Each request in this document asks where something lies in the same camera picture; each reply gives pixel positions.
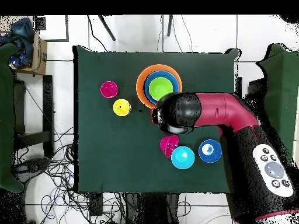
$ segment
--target button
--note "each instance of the button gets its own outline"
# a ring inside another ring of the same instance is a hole
[[[290,186],[290,182],[286,181],[286,180],[282,180],[281,181],[282,185],[284,185],[285,187],[289,187]]]
[[[273,180],[272,181],[272,186],[274,186],[275,188],[279,188],[280,187],[280,183],[277,180]]]
[[[269,153],[270,153],[270,151],[269,151],[268,149],[266,149],[266,148],[263,148],[263,152],[264,152],[265,154],[269,154]]]
[[[266,162],[268,160],[268,157],[266,155],[262,155],[260,157],[260,159],[263,161],[263,162]]]
[[[274,155],[270,155],[271,159],[276,161],[276,157]]]
[[[284,169],[277,162],[268,162],[265,166],[265,172],[274,179],[281,179],[284,175]]]

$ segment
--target yellow cup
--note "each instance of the yellow cup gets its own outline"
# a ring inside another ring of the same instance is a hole
[[[118,116],[126,116],[131,111],[131,104],[125,99],[116,100],[113,104],[113,111]]]

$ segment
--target control panel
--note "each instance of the control panel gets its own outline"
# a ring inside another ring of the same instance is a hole
[[[266,144],[259,144],[253,150],[253,158],[260,170],[266,187],[281,197],[290,197],[294,190],[283,165],[275,151]]]

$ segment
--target green bowl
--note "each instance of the green bowl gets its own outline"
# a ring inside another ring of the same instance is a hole
[[[170,80],[164,77],[158,77],[151,81],[148,87],[151,97],[158,101],[168,93],[173,92],[173,86]]]

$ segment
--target magenta cup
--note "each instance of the magenta cup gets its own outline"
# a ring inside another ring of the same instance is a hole
[[[172,152],[179,145],[178,136],[166,136],[163,137],[160,141],[160,148],[166,157],[170,158]]]
[[[117,95],[117,86],[109,80],[101,85],[100,92],[105,98],[113,98]]]

